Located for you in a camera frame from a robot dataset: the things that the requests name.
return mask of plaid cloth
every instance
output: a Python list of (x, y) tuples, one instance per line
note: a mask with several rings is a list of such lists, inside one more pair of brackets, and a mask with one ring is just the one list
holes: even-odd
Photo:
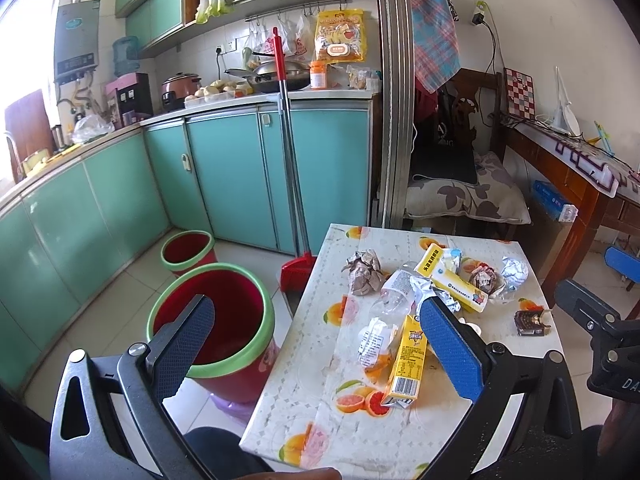
[(460, 70), (458, 38), (447, 0), (411, 0), (415, 78), (435, 92)]

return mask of tile floor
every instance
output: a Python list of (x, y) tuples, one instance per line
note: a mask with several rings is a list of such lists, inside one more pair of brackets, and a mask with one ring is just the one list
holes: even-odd
[[(149, 311), (162, 291), (174, 280), (162, 267), (159, 258), (160, 247), (171, 234), (163, 237), (121, 273), (66, 331), (49, 354), (25, 393), (27, 405), (42, 417), (51, 419), (60, 376), (73, 349), (84, 348), (92, 356), (114, 355), (123, 353), (132, 342), (144, 339)], [(223, 241), (216, 243), (216, 254), (220, 261), (232, 262), (253, 271), (267, 286), (276, 311), (274, 339), (281, 345), (291, 320), (286, 301), (278, 288), (277, 276), (289, 257)], [(575, 279), (617, 309), (623, 318), (640, 294), (640, 286), (627, 292), (626, 283), (605, 266), (599, 253), (588, 253)], [(586, 387), (592, 359), (590, 338), (559, 308), (554, 309), (554, 319), (574, 381), (582, 426), (601, 424), (609, 413), (611, 402)], [(141, 465), (155, 470), (134, 429), (130, 414), (119, 397), (114, 396), (114, 403), (136, 458)], [(225, 428), (238, 435), (244, 431), (244, 425), (220, 412), (209, 400), (207, 391), (189, 379), (184, 381), (176, 396), (165, 399), (164, 405), (183, 433), (200, 426)], [(274, 467), (293, 470), (283, 465)]]

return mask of hanging rail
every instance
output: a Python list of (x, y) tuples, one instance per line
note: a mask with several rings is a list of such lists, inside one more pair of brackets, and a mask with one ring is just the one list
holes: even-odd
[(287, 12), (288, 10), (293, 10), (293, 9), (303, 9), (305, 10), (307, 7), (309, 8), (309, 11), (311, 14), (313, 14), (313, 9), (317, 8), (318, 11), (320, 11), (320, 6), (321, 5), (328, 5), (328, 4), (339, 4), (340, 5), (340, 10), (342, 10), (343, 8), (347, 7), (347, 0), (319, 0), (317, 2), (309, 2), (306, 4), (302, 4), (302, 5), (293, 5), (290, 7), (283, 7), (282, 9), (277, 9), (277, 10), (272, 10), (270, 12), (265, 12), (263, 14), (256, 14), (255, 16), (248, 16), (247, 18), (245, 18), (244, 20), (246, 22), (252, 22), (254, 20), (260, 20), (260, 18), (263, 18), (265, 16), (273, 16), (274, 14), (281, 14), (283, 12)]

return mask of yellow drink box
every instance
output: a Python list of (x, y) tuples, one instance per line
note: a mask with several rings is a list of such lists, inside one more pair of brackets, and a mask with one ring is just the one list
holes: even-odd
[(402, 339), (396, 362), (386, 384), (383, 406), (407, 408), (418, 398), (427, 338), (418, 316), (407, 316), (402, 324)]
[(447, 269), (442, 261), (442, 255), (442, 248), (431, 244), (415, 270), (429, 278), (438, 288), (446, 290), (468, 311), (482, 312), (489, 296)]

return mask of red trash bin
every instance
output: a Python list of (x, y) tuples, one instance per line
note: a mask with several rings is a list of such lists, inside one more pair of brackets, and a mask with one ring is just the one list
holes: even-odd
[(176, 276), (218, 261), (214, 239), (206, 231), (184, 231), (169, 238), (160, 253), (162, 264)]
[(195, 294), (213, 301), (216, 317), (187, 377), (222, 399), (256, 401), (278, 354), (269, 293), (254, 274), (242, 267), (197, 267), (173, 282), (156, 301), (146, 325), (147, 340), (162, 325), (174, 321)]

